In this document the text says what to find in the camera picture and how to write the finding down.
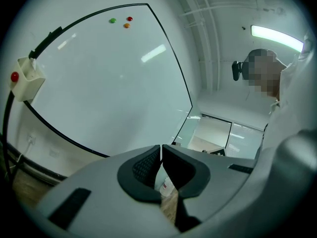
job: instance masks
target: floor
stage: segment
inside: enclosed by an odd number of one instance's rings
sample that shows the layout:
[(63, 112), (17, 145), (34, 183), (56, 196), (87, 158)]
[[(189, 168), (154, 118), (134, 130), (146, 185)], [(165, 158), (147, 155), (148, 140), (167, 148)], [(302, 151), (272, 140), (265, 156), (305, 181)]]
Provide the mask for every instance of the floor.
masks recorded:
[[(2, 147), (0, 147), (0, 167), (5, 174), (5, 165), (3, 159)], [(12, 185), (12, 189), (15, 192), (16, 198), (32, 207), (35, 208), (37, 203), (43, 198), (43, 196), (52, 189), (53, 186), (47, 185), (46, 183), (33, 178), (22, 170), (18, 170), (14, 182)], [(163, 197), (162, 196), (162, 204), (160, 206), (164, 215), (175, 224), (176, 219), (176, 207), (177, 207), (177, 198), (178, 192), (176, 189), (173, 190), (170, 196)]]

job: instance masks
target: person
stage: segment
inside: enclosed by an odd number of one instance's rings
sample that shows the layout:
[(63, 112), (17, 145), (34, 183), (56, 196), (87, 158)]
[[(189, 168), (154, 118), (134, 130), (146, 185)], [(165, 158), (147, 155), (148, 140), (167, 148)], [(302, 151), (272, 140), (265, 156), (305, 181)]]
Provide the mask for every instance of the person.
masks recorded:
[(252, 50), (242, 63), (243, 79), (247, 80), (250, 86), (254, 86), (256, 91), (276, 98), (270, 107), (269, 122), (264, 128), (256, 158), (265, 148), (277, 147), (288, 136), (301, 129), (316, 126), (316, 115), (304, 108), (314, 101), (317, 93), (314, 87), (316, 84), (311, 80), (316, 75), (313, 40), (312, 34), (308, 33), (301, 54), (294, 55), (293, 62), (288, 66), (278, 59), (274, 51), (268, 49)]

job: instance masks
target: ceiling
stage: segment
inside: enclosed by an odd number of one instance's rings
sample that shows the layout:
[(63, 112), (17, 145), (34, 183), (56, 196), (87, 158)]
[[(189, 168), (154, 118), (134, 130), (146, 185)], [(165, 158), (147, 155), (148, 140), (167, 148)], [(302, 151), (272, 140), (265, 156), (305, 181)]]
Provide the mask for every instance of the ceiling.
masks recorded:
[(253, 37), (251, 25), (271, 28), (301, 41), (308, 30), (303, 15), (291, 0), (179, 1), (185, 14), (180, 17), (187, 17), (190, 23), (184, 27), (195, 38), (202, 88), (210, 93), (247, 87), (241, 80), (232, 80), (231, 65), (234, 60), (244, 60), (253, 49), (271, 49), (286, 65), (298, 54), (283, 44)]

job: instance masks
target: red button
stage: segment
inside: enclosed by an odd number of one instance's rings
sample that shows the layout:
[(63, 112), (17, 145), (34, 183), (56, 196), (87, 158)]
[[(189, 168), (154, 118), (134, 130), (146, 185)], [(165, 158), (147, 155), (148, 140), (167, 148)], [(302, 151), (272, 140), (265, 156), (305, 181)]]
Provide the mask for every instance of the red button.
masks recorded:
[(17, 73), (16, 71), (15, 72), (13, 72), (12, 74), (11, 74), (11, 81), (12, 82), (17, 82), (19, 80), (19, 73)]

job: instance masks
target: small red dot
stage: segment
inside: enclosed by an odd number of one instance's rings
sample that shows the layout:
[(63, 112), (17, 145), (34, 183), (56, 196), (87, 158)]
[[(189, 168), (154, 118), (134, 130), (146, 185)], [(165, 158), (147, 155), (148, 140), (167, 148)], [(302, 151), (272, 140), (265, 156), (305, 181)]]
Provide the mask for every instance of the small red dot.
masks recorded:
[(19, 80), (19, 73), (17, 73), (16, 71), (15, 72), (13, 72), (12, 74), (11, 74), (11, 81), (12, 82), (17, 82)]

